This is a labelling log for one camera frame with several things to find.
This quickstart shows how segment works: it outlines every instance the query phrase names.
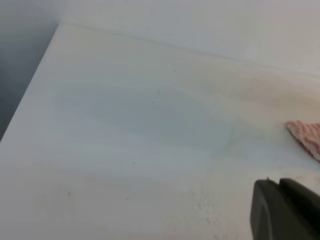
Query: white shelf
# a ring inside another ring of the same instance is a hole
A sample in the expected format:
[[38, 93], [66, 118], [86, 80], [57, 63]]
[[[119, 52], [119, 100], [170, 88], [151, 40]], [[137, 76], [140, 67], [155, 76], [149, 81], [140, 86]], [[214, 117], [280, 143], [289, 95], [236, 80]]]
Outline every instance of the white shelf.
[[254, 181], [317, 188], [283, 121], [318, 79], [62, 24], [0, 144], [3, 239], [249, 239]]

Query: red and white cloth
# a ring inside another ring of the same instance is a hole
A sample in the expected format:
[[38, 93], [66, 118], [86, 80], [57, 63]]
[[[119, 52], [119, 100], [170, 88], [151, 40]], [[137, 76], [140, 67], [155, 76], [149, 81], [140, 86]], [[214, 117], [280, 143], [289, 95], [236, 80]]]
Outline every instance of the red and white cloth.
[[320, 162], [320, 123], [287, 121], [284, 125], [304, 149]]

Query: stain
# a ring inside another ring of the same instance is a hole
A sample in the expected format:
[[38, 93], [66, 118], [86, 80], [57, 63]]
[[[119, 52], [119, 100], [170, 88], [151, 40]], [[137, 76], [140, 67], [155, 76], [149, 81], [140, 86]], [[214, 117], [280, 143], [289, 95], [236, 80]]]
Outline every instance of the stain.
[[208, 217], [205, 218], [205, 221], [206, 221], [207, 224], [209, 224], [209, 225], [211, 224], [211, 221], [210, 221], [210, 219]]
[[166, 91], [157, 111], [147, 111], [150, 102], [146, 99], [156, 105], [154, 93], [158, 90], [152, 93], [144, 88], [74, 83], [64, 85], [54, 101], [65, 113], [94, 119], [165, 145], [215, 152], [229, 141], [226, 133], [231, 126], [220, 112], [208, 114], [201, 101], [175, 89]]

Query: black object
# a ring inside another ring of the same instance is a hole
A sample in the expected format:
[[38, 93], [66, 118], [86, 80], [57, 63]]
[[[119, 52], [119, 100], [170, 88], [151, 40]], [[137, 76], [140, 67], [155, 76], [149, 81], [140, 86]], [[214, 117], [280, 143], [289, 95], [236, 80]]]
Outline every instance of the black object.
[[254, 240], [320, 240], [320, 196], [290, 178], [257, 180], [250, 223]]

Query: white surface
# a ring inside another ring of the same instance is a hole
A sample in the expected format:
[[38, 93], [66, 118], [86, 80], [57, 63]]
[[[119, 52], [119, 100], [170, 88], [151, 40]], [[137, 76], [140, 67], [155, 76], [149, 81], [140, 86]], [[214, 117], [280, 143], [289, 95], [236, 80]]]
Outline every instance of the white surface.
[[64, 20], [320, 75], [319, 9], [318, 0], [69, 0]]
[[254, 181], [319, 192], [282, 122], [318, 79], [61, 25], [0, 144], [6, 240], [251, 237]]

